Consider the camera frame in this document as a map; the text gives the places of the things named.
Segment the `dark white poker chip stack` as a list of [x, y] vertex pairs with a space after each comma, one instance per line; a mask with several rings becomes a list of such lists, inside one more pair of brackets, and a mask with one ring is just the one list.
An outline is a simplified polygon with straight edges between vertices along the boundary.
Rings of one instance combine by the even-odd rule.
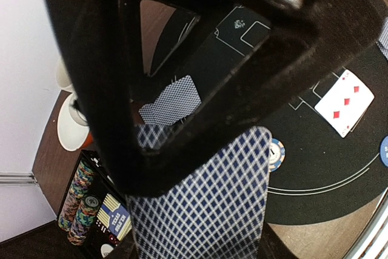
[[281, 164], [285, 160], [286, 157], [286, 149], [284, 144], [276, 139], [272, 138], [272, 142], [270, 145], [270, 156], [269, 156], [269, 170], [270, 172], [274, 172], [281, 167]]

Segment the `blue small blind button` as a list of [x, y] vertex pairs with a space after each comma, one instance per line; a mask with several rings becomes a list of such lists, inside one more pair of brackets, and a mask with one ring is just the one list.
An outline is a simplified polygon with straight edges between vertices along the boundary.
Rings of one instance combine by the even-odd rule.
[[385, 167], [388, 167], [388, 136], [385, 136], [380, 144], [380, 160]]

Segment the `blue card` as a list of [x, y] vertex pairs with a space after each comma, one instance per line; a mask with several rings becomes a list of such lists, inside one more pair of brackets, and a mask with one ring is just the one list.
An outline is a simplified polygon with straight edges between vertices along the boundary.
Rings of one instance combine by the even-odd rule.
[[383, 22], [381, 34], [376, 42], [381, 53], [388, 59], [388, 18]]
[[201, 98], [190, 75], [169, 84], [153, 103], [145, 104], [139, 114], [146, 124], [171, 126], [191, 115]]

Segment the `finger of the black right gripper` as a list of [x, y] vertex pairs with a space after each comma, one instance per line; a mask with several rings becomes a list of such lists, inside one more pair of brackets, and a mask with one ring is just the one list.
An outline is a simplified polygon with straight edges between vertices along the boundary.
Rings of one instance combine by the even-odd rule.
[[192, 173], [225, 143], [272, 113], [276, 105], [271, 99], [288, 101], [370, 46], [386, 10], [383, 0], [221, 1], [264, 16], [272, 29], [162, 148], [134, 160], [140, 172]]
[[121, 19], [126, 2], [132, 17], [140, 0], [45, 0], [82, 113], [104, 167], [128, 195], [159, 197], [178, 184], [178, 165], [167, 161], [170, 146], [139, 148], [130, 105], [131, 86], [143, 75], [141, 36], [129, 58], [131, 27]]

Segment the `three of diamonds card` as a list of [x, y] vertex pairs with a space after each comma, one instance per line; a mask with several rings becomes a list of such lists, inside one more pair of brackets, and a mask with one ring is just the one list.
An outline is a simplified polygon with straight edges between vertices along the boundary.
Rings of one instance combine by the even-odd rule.
[[320, 99], [315, 110], [345, 138], [374, 99], [372, 91], [346, 69]]

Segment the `blue playing card deck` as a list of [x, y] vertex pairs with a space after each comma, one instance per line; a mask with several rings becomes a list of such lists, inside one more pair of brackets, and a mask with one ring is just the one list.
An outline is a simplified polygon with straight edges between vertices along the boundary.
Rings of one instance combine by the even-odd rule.
[[128, 198], [139, 258], [256, 258], [271, 142], [252, 127], [165, 195]]

